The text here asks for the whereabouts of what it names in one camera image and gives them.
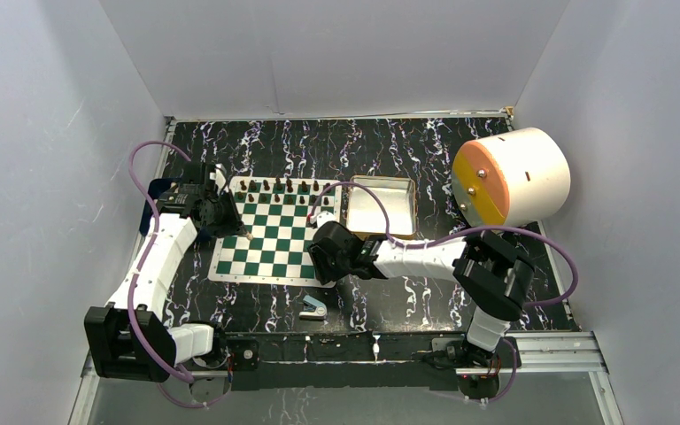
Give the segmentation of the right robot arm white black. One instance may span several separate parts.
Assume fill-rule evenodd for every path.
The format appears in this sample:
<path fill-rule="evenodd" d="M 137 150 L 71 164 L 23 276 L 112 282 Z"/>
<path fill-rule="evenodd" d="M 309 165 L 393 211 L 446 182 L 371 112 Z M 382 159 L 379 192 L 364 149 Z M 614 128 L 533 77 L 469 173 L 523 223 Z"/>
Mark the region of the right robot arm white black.
<path fill-rule="evenodd" d="M 535 267 L 491 230 L 479 230 L 443 243 L 393 243 L 383 236 L 361 239 L 336 221 L 318 227 L 306 248 L 316 279 L 337 282 L 423 277 L 456 282 L 476 309 L 459 349 L 443 355 L 457 367 L 485 367 L 498 355 L 510 324 L 522 316 Z"/>

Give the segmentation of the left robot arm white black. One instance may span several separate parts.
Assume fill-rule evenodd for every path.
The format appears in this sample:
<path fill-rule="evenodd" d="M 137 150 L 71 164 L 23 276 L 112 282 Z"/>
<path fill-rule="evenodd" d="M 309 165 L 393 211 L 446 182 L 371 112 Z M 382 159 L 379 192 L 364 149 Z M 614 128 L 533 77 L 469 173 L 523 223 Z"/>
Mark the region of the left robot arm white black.
<path fill-rule="evenodd" d="M 229 346 L 219 326 L 194 321 L 167 328 L 168 291 L 194 243 L 246 235 L 229 178 L 220 164 L 188 163 L 180 177 L 150 181 L 154 205 L 143 209 L 143 246 L 118 289 L 92 306 L 84 328 L 97 374 L 103 378 L 162 383 L 197 358 L 218 368 Z"/>

